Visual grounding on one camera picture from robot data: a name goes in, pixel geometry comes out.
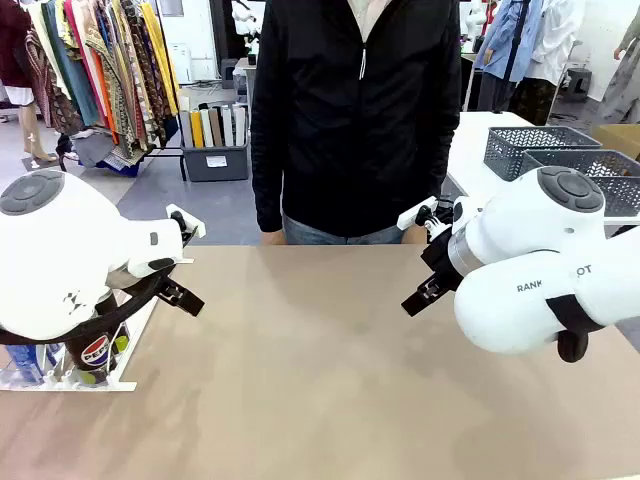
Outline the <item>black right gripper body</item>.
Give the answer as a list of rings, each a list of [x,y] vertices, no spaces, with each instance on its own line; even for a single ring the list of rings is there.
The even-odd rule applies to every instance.
[[[456,289],[460,284],[460,274],[453,266],[448,254],[451,236],[451,231],[445,230],[437,237],[431,238],[421,254],[422,260],[432,271],[426,281],[426,285],[429,287]]]

